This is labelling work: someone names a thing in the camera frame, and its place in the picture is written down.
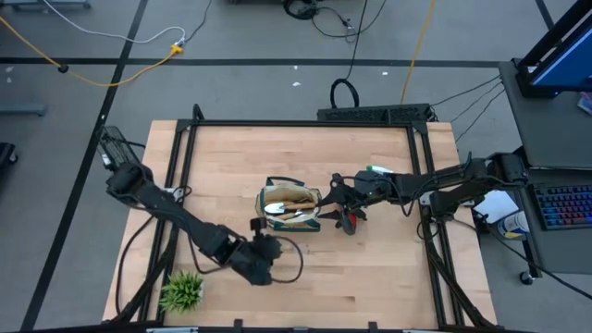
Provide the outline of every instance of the potted plant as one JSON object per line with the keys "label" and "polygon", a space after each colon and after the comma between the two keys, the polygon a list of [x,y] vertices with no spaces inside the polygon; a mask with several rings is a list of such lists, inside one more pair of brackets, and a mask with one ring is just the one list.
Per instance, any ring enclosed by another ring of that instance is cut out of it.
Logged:
{"label": "potted plant", "polygon": [[195,310],[204,296],[202,277],[197,273],[179,272],[169,278],[168,285],[163,287],[164,295],[160,300],[163,311],[183,314]]}

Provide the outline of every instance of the wooden tabletop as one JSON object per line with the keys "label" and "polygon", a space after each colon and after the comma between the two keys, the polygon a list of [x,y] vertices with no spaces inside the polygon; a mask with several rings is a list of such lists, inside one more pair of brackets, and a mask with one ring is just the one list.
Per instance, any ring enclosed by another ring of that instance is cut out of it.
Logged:
{"label": "wooden tabletop", "polygon": [[[143,163],[164,183],[174,137],[175,121],[152,124]],[[430,123],[429,139],[436,169],[459,164],[450,124]],[[179,156],[183,156],[187,135]],[[417,146],[425,172],[421,139]],[[189,185],[193,193],[185,208],[204,221],[224,224],[250,238],[249,220],[256,216],[255,196],[267,176],[300,179],[323,195],[331,174],[355,175],[366,165],[412,173],[404,129],[200,127],[197,131]],[[179,182],[182,157],[179,159]],[[405,217],[398,206],[380,203],[365,210],[355,235],[321,220],[319,233],[281,233],[296,241],[304,253],[304,270],[296,283],[253,287],[231,270],[204,277],[203,303],[189,314],[167,314],[171,326],[364,328],[369,321],[381,328],[437,328],[424,243],[415,234],[419,213]],[[456,216],[471,221],[470,212]],[[122,248],[146,220],[130,211]],[[142,283],[154,236],[153,223],[131,245],[123,267],[121,303]],[[481,252],[475,233],[458,224],[447,225],[456,277],[485,318],[496,322]],[[298,256],[286,244],[272,273],[276,278],[296,274]],[[203,269],[213,264],[203,256]],[[187,237],[181,232],[174,271],[194,272]],[[450,297],[444,282],[448,322]],[[155,318],[160,282],[153,290],[149,318]],[[115,277],[104,318],[115,316]]]}

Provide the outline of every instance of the green plant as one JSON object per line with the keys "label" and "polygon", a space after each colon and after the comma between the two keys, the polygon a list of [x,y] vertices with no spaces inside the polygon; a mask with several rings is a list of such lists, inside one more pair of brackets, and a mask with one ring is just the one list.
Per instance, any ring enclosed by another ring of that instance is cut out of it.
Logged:
{"label": "green plant", "polygon": [[204,280],[196,273],[180,272],[169,277],[170,282],[163,287],[164,295],[160,301],[163,311],[185,313],[195,310],[202,301]]}

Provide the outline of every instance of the yellow cable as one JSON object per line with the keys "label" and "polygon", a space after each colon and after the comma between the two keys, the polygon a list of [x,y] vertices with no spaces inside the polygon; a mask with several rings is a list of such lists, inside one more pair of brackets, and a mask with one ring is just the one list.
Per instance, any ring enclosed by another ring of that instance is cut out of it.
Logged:
{"label": "yellow cable", "polygon": [[419,34],[419,40],[417,40],[417,46],[415,46],[415,52],[413,52],[413,58],[411,59],[411,65],[409,66],[409,72],[407,72],[407,80],[405,80],[405,85],[403,86],[403,93],[401,95],[401,104],[405,100],[405,93],[407,92],[407,85],[411,80],[411,74],[413,73],[413,67],[415,66],[415,59],[419,56],[419,50],[422,48],[422,43],[424,42],[424,36],[426,36],[427,27],[429,27],[429,22],[432,20],[434,16],[434,8],[436,7],[436,0],[432,0],[429,4],[429,11],[427,13],[427,18],[425,18],[424,27],[422,28],[422,32]]}
{"label": "yellow cable", "polygon": [[[2,16],[0,16],[0,22],[2,22],[2,24],[4,24],[12,33],[15,34],[15,36],[17,36],[23,43],[25,43],[27,46],[29,46],[33,51],[35,51],[39,56],[42,56],[45,60],[47,60],[50,64],[58,67],[58,68],[62,68],[63,66],[56,62],[54,59],[52,59],[51,57],[49,57],[49,55],[46,55],[43,51],[41,51],[40,49],[38,49],[35,45],[31,44],[31,42],[29,42],[25,37],[23,37],[22,35],[20,35],[20,33],[14,29],[10,23],[8,23]],[[159,67],[160,65],[166,63],[171,57],[176,56],[178,54],[183,53],[183,49],[180,46],[177,45],[172,45],[171,46],[171,51],[170,53],[162,60],[160,60],[159,62],[157,62],[154,65],[151,65],[147,68],[142,69],[141,71],[139,71],[138,73],[136,73],[135,75],[133,75],[131,78],[129,79],[125,79],[123,81],[120,82],[116,82],[116,83],[99,83],[99,82],[95,82],[93,80],[87,79],[85,77],[83,77],[81,74],[78,74],[75,71],[72,70],[68,70],[68,74],[70,74],[71,76],[79,79],[79,80],[83,80],[84,82],[90,83],[92,85],[98,86],[98,87],[117,87],[119,85],[125,84],[125,83],[129,83],[132,82],[133,80],[138,79],[138,77],[141,76],[141,74],[147,72],[148,70],[154,69]]]}

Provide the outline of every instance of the keyboard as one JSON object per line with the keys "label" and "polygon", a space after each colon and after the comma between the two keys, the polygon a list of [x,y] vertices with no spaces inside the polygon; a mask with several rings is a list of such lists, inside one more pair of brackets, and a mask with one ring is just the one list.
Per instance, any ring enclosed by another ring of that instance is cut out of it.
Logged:
{"label": "keyboard", "polygon": [[543,229],[592,228],[592,184],[535,185],[533,191]]}
{"label": "keyboard", "polygon": [[408,123],[410,121],[431,121],[434,113],[429,104],[382,105],[322,109],[316,113],[318,120],[357,121],[382,124]]}

